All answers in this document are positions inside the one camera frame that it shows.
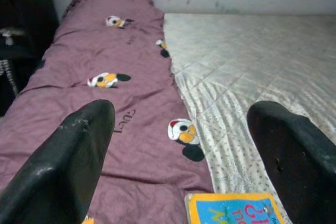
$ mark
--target black cartoon ear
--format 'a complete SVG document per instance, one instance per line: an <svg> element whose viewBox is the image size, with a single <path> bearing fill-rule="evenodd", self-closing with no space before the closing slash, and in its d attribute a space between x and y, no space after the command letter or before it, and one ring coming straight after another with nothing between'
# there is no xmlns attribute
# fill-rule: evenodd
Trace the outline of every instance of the black cartoon ear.
<svg viewBox="0 0 336 224"><path fill-rule="evenodd" d="M184 156L189 158L192 161L199 162L204 159L204 154L202 149L195 144L189 144L185 146L182 150Z"/></svg>
<svg viewBox="0 0 336 224"><path fill-rule="evenodd" d="M127 74L117 73L117 79L119 81L129 81L129 80L131 80L131 77L128 76Z"/></svg>
<svg viewBox="0 0 336 224"><path fill-rule="evenodd" d="M166 50L166 49L162 49L161 50L161 56L163 57L163 58L168 58L170 55L169 55L169 52Z"/></svg>

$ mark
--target black curved edge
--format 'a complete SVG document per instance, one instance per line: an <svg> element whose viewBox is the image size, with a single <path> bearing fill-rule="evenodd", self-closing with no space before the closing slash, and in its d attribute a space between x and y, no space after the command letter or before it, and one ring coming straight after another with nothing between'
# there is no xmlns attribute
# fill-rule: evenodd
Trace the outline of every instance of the black curved edge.
<svg viewBox="0 0 336 224"><path fill-rule="evenodd" d="M113 128L114 107L107 100L68 115L2 191L0 223L81 223Z"/></svg>
<svg viewBox="0 0 336 224"><path fill-rule="evenodd" d="M335 223L336 146L308 118L276 102L252 105L247 122L293 223Z"/></svg>

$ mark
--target bed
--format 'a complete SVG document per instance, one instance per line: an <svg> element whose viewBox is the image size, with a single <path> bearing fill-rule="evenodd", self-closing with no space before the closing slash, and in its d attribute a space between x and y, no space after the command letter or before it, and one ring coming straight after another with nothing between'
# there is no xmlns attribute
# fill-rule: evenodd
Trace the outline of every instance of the bed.
<svg viewBox="0 0 336 224"><path fill-rule="evenodd" d="M111 15L123 17L120 27L106 26ZM73 0L44 64L0 125L0 190L68 114L106 99L116 125L88 212L98 223L187 223L183 199L195 191L267 191L290 223L246 112L277 101L336 142L335 24L164 15L152 0ZM92 84L103 72L115 73L117 85ZM197 134L177 134L186 129Z"/></svg>

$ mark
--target cartoon chicken applique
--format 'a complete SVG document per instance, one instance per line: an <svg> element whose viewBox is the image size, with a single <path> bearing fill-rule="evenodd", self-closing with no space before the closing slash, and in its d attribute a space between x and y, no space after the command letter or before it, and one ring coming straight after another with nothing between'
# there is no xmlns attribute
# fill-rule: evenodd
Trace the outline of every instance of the cartoon chicken applique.
<svg viewBox="0 0 336 224"><path fill-rule="evenodd" d="M163 40L159 39L156 43L159 47L161 47L161 56L163 58L168 58L170 56L169 52L167 51L167 44Z"/></svg>
<svg viewBox="0 0 336 224"><path fill-rule="evenodd" d="M190 160L198 162L204 158L203 151L199 147L196 128L190 120L183 118L172 120L168 125L168 137L185 145L182 153Z"/></svg>
<svg viewBox="0 0 336 224"><path fill-rule="evenodd" d="M105 19L106 26L114 26L117 28L125 29L125 25L134 22L132 19L121 19L118 16L109 16Z"/></svg>
<svg viewBox="0 0 336 224"><path fill-rule="evenodd" d="M88 86L111 88L115 86L118 81L129 81L131 77L122 73L101 73L95 77L88 79Z"/></svg>

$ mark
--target colorful book cover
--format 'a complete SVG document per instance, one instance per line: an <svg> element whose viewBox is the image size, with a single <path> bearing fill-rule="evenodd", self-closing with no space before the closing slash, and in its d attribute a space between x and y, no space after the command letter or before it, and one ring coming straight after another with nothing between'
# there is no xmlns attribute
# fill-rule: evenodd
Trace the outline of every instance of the colorful book cover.
<svg viewBox="0 0 336 224"><path fill-rule="evenodd" d="M285 224L271 194L188 194L190 224Z"/></svg>

